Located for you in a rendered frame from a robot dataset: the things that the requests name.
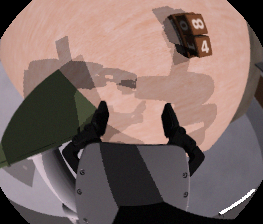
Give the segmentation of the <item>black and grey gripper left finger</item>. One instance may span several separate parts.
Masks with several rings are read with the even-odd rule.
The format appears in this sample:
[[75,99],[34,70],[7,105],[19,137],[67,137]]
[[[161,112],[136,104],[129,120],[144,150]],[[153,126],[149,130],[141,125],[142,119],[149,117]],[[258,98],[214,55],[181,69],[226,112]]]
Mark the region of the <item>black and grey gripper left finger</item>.
[[102,142],[100,137],[103,136],[106,131],[109,119],[107,103],[105,101],[101,101],[98,109],[96,110],[91,123],[86,124],[84,126],[84,130],[75,135],[72,138],[72,142],[69,142],[69,144],[62,150],[63,157],[76,174],[80,160],[78,158],[80,150],[83,149],[86,144],[92,142]]

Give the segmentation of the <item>brown number cube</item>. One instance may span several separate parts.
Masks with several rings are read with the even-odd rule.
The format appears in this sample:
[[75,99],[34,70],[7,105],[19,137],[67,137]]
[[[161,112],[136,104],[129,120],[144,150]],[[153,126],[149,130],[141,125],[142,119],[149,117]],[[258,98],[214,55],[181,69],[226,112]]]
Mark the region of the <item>brown number cube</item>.
[[198,58],[212,55],[212,48],[211,48],[209,36],[190,35],[190,36],[185,36],[185,40],[190,54]]
[[208,34],[201,14],[184,14],[176,17],[184,35]]

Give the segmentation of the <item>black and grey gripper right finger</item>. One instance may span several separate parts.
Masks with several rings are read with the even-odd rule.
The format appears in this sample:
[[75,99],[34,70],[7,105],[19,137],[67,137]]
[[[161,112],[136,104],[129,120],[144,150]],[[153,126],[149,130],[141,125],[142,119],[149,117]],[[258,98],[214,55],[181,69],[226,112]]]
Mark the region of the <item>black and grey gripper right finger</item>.
[[169,139],[167,144],[175,144],[184,148],[185,153],[189,156],[189,173],[190,177],[198,169],[205,155],[196,146],[196,141],[186,134],[184,127],[181,127],[177,116],[174,113],[171,103],[166,103],[161,115],[164,135]]

